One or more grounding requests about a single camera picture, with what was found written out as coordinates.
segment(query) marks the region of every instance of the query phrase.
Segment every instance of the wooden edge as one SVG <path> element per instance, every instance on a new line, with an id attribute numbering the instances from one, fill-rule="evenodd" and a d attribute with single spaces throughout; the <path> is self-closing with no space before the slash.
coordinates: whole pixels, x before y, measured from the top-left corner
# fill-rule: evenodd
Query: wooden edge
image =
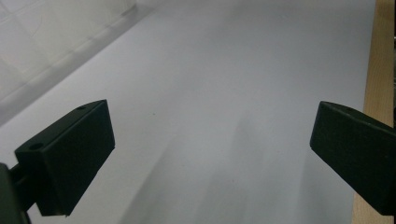
<path id="1" fill-rule="evenodd" d="M 393 127 L 394 1 L 376 0 L 363 112 Z M 352 224 L 393 224 L 355 193 Z"/>

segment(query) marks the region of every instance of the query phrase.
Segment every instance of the wooden panel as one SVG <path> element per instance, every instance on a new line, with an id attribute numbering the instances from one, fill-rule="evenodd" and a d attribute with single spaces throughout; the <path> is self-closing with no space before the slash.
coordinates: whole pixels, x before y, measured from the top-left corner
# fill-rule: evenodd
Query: wooden panel
<path id="1" fill-rule="evenodd" d="M 393 126 L 393 29 L 394 2 L 377 0 L 364 99 L 364 113 Z M 379 215 L 355 194 L 353 224 L 390 224 L 393 217 Z"/>

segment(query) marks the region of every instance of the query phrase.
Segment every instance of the screw hole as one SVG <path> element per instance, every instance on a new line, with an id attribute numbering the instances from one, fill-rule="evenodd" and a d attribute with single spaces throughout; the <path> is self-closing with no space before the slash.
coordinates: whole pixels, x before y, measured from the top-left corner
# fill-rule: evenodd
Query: screw hole
<path id="1" fill-rule="evenodd" d="M 29 147 L 29 149 L 30 150 L 38 150 L 39 148 L 41 148 L 41 147 L 43 147 L 44 146 L 44 144 L 42 144 L 42 143 L 36 143 L 36 144 L 34 144 L 34 145 L 31 145 L 30 147 Z"/>

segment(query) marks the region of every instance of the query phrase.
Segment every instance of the white table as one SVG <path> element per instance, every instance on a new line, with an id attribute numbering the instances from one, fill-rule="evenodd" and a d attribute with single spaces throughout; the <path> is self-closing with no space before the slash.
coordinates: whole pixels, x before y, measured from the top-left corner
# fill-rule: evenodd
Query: white table
<path id="1" fill-rule="evenodd" d="M 318 103 L 362 110 L 375 1 L 163 0 L 0 128 L 2 162 L 107 99 L 116 149 L 71 217 L 33 223 L 350 223 L 310 150 Z"/>

